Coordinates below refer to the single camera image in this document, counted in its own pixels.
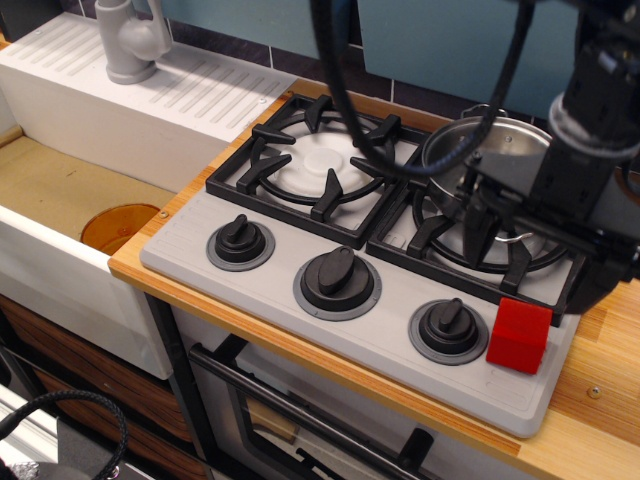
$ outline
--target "oven door handle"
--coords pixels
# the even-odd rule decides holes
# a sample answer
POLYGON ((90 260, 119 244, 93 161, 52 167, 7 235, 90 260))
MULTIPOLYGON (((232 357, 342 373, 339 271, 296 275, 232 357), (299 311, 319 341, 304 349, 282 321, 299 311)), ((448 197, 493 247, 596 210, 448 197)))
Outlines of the oven door handle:
POLYGON ((234 364, 235 358, 246 345, 245 340, 235 335, 229 335, 215 352, 207 350, 200 343, 193 345, 189 350, 189 359, 245 395, 255 398, 306 430, 339 446, 393 478, 433 480, 417 471, 433 444, 433 437, 427 432, 420 429, 414 430, 414 434, 410 438, 411 444, 408 442, 403 448, 400 458, 394 459, 238 368, 234 364))

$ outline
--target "wooden cabinet drawer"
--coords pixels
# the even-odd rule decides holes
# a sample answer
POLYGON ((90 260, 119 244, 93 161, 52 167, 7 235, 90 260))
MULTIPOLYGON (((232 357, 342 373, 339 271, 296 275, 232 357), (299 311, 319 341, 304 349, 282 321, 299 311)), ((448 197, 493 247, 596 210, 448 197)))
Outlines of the wooden cabinet drawer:
MULTIPOLYGON (((39 370, 35 370, 35 373, 50 392, 72 388, 39 370)), ((120 440, 116 419, 111 412, 103 407, 90 402, 73 400, 59 402, 58 407, 74 420, 106 438, 114 442, 120 440)), ((180 480, 205 480, 207 478, 205 467, 197 460, 175 449, 131 421, 127 421, 127 426, 129 428, 127 449, 131 453, 158 465, 180 480)))
POLYGON ((174 436, 192 441, 175 396, 155 378, 2 296, 0 308, 23 342, 174 436))

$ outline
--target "sink basin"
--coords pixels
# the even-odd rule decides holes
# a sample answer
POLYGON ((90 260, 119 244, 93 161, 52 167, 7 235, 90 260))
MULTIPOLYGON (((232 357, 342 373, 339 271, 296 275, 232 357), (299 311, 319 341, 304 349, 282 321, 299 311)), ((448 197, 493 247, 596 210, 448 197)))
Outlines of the sink basin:
POLYGON ((15 178, 0 185, 0 294, 166 379, 144 295, 79 242, 82 224, 130 201, 161 208, 294 78, 180 44, 157 63, 112 83, 96 22, 71 14, 0 52, 0 125, 24 132, 0 150, 15 178))

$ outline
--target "black burner grate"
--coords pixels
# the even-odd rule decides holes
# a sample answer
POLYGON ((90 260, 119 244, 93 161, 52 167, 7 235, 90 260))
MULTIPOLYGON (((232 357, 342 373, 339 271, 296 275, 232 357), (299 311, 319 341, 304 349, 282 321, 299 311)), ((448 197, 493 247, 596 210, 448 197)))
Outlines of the black burner grate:
MULTIPOLYGON (((419 154, 418 147, 426 140, 423 132, 402 126, 400 118, 395 115, 389 115, 385 120, 361 115, 360 121, 369 139, 390 162, 395 161, 397 141, 415 145, 415 153, 409 159, 413 162, 419 154)), ((265 124, 254 127, 252 137, 207 179, 207 192, 338 243, 362 247, 402 186, 395 179, 385 177, 375 164, 363 158, 351 158, 351 165, 370 176, 371 180, 347 193, 343 191, 336 172, 329 169, 324 193, 319 197, 289 192, 269 179, 291 162, 291 156, 280 154, 277 147, 293 145, 296 138, 283 130, 304 124, 309 134, 314 134, 329 122, 342 122, 329 97, 321 96, 314 100, 294 95, 265 124), (364 219, 355 228, 346 228, 335 221, 334 212, 339 206, 374 193, 379 198, 372 202, 364 219), (309 208, 300 209, 301 205, 309 208)))
POLYGON ((421 213, 415 213, 415 206, 422 204, 425 195, 425 192, 420 189, 404 188, 367 242, 366 251, 368 254, 496 305, 500 303, 502 298, 508 297, 550 308, 553 310, 552 324, 554 326, 560 325, 562 315, 567 310, 571 286, 585 267, 584 257, 571 258, 571 268, 555 304, 550 305, 525 296, 519 291, 525 276, 536 270, 547 268, 560 259, 569 258, 566 251, 555 247, 534 260, 531 260, 528 251, 526 255, 521 255, 522 252, 519 251, 510 252, 510 256, 521 255, 520 260, 513 261, 512 257, 510 262, 505 265, 481 264, 481 269, 485 273, 501 275, 500 282, 485 280, 480 275, 474 276, 473 273, 467 273, 469 270, 457 269, 455 266, 442 262, 438 257, 441 256, 460 266, 469 267, 461 255, 438 241, 439 237, 454 225, 454 222, 444 215, 435 214, 424 218, 421 213), (401 248, 394 246, 393 242, 389 242, 389 236, 394 225, 407 208, 412 209, 414 221, 417 221, 417 231, 408 241, 407 247, 401 248))

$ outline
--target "white burner cap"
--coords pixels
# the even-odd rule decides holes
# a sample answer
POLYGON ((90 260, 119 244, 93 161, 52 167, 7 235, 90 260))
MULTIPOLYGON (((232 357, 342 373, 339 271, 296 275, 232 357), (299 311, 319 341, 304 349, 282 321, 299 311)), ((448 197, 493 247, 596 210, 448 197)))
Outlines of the white burner cap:
POLYGON ((345 133, 320 132, 297 139, 287 146, 282 155, 290 154, 291 163, 278 170, 271 178, 278 187, 288 192, 319 197, 326 187, 327 172, 333 168, 342 190, 353 192, 371 181, 364 172, 351 165, 351 157, 362 156, 345 133))
POLYGON ((326 178, 327 171, 333 168, 339 172, 344 163, 342 155, 330 148, 316 148, 304 156, 304 168, 309 173, 326 178))

